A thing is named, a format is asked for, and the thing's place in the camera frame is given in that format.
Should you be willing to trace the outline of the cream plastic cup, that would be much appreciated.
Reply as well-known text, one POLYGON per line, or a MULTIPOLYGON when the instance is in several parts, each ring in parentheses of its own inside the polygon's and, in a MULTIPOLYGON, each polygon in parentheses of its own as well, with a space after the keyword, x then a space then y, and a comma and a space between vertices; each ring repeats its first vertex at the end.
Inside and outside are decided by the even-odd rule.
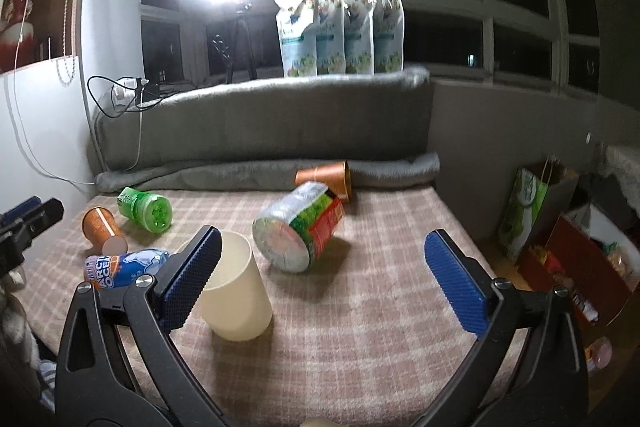
POLYGON ((248 341, 262 335, 273 317, 272 306, 250 241, 221 231, 222 251, 205 284, 196 311, 219 337, 248 341))

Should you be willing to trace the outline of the small orange striped cup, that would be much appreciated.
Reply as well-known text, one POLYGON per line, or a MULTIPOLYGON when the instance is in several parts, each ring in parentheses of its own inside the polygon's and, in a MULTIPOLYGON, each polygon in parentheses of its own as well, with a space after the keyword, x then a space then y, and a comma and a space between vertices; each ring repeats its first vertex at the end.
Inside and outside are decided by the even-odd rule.
POLYGON ((105 207, 93 207, 82 218, 81 230, 93 249, 105 256, 128 253, 128 243, 115 221, 113 213, 105 207))

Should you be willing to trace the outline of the green plastic cup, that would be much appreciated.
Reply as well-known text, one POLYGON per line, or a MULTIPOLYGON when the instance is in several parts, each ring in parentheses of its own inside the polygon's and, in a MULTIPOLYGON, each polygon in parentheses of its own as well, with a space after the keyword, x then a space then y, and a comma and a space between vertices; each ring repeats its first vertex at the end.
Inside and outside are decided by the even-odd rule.
POLYGON ((125 187, 117 196, 119 212, 152 234, 163 234, 172 225, 172 207, 160 194, 125 187))

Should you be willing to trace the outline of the large colourful printed cup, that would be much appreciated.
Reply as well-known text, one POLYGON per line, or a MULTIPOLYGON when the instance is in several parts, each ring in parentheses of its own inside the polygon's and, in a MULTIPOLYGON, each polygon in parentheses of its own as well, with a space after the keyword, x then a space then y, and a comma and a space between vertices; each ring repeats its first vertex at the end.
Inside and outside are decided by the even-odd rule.
POLYGON ((262 211, 252 235, 277 269, 303 273, 319 259, 344 216, 341 199, 326 184, 308 181, 262 211))

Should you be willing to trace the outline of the orange cup by blanket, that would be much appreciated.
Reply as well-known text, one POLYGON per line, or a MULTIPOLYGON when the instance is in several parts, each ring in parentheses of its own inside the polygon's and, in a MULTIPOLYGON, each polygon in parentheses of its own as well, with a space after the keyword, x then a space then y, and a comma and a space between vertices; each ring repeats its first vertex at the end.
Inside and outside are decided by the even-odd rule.
POLYGON ((309 181, 326 184, 342 202, 350 202, 352 200, 352 177, 350 176, 347 160, 299 169, 295 173, 295 185, 302 185, 309 181))

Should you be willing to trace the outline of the red box on floor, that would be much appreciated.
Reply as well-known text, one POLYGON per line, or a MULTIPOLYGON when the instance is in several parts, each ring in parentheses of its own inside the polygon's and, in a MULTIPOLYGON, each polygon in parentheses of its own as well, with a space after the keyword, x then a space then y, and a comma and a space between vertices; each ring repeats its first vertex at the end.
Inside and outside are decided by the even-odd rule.
POLYGON ((597 206, 563 213, 544 246, 530 246, 518 272, 534 291, 565 286, 580 328, 603 329, 639 291, 639 248, 597 206))

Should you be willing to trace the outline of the plaid pink table cloth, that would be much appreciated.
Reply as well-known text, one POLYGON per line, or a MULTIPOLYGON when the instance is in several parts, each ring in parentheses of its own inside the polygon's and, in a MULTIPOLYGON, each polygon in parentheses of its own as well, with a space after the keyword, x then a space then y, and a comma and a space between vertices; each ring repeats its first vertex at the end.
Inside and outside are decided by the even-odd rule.
POLYGON ((35 243, 18 293, 32 331, 58 352, 65 315, 82 280, 88 208, 114 211, 131 249, 174 253, 203 225, 252 243, 273 318, 258 338, 230 343, 191 313, 171 334, 221 410, 238 426, 298 426, 326 418, 346 426, 408 426, 435 399, 472 347, 424 261, 426 234, 443 229, 491 275, 434 187, 364 191, 346 206, 320 259, 303 274, 274 269, 257 250, 252 224, 283 193, 165 191, 174 224, 162 236, 127 225, 115 196, 96 196, 73 220, 35 243))

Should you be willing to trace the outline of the green white paper bag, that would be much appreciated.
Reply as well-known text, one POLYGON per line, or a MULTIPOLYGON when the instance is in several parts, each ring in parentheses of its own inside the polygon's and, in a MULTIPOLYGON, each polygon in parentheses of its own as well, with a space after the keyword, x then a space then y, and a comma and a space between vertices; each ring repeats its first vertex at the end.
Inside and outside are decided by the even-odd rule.
POLYGON ((579 174, 558 158, 518 168, 498 228, 498 244, 513 263, 526 248, 544 245, 560 214, 570 205, 579 174))

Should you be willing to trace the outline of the white power strip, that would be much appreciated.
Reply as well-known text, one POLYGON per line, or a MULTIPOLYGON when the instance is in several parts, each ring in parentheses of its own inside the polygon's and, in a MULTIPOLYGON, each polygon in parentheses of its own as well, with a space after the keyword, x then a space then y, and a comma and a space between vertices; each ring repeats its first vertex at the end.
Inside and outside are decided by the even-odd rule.
POLYGON ((115 107, 128 107, 140 100, 144 81, 140 77, 122 77, 111 87, 110 99, 115 107))

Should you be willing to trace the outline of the grey sofa backrest cover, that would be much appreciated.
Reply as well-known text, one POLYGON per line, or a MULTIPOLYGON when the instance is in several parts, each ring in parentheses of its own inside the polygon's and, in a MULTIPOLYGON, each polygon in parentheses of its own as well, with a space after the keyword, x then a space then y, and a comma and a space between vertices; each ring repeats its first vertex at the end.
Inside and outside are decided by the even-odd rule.
POLYGON ((192 161, 395 160, 426 152, 432 100, 424 67, 272 78, 177 94, 142 116, 100 116, 94 129, 113 170, 192 161))

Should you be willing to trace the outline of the black light tripod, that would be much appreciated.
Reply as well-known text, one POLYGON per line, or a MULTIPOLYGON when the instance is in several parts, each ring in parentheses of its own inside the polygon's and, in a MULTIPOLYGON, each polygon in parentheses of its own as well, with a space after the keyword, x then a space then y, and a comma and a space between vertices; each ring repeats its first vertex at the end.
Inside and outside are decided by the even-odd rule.
POLYGON ((224 67, 226 68, 226 72, 224 73, 225 84, 231 84, 233 82, 235 64, 239 57, 238 47, 241 40, 245 41, 244 56, 248 79, 256 80, 258 78, 252 35, 250 34, 250 28, 247 23, 247 15, 250 14, 252 7, 253 5, 248 0, 245 0, 235 7, 232 33, 229 43, 224 41, 221 34, 215 34, 213 35, 213 38, 209 40, 213 49, 224 62, 224 67))

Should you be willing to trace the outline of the rightmost white refill pouch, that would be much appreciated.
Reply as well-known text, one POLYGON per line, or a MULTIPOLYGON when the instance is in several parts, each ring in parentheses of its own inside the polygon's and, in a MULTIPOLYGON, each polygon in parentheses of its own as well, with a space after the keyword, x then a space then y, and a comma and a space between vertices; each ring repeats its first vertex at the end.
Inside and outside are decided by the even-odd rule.
POLYGON ((374 71, 404 68, 405 11, 402 0, 376 0, 373 15, 374 71))

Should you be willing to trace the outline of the white refill pouch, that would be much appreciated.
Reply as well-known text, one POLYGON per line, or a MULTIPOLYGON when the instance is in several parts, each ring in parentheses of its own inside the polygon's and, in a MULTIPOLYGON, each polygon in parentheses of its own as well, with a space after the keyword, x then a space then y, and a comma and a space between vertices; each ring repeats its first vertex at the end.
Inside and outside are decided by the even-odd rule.
POLYGON ((319 0, 317 29, 317 69, 319 75, 346 72, 344 0, 319 0))
POLYGON ((376 0, 345 1, 345 61, 347 74, 374 72, 373 12, 376 0))
POLYGON ((274 0, 285 78, 317 75, 318 0, 274 0))
POLYGON ((373 15, 374 71, 404 68, 405 11, 402 0, 376 0, 373 15))

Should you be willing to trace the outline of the leftmost white refill pouch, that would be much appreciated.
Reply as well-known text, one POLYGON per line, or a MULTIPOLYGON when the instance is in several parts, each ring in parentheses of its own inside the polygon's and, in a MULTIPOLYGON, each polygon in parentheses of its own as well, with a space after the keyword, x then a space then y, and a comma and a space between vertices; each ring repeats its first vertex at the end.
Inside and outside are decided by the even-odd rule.
POLYGON ((317 75, 318 0, 274 0, 285 78, 317 75))

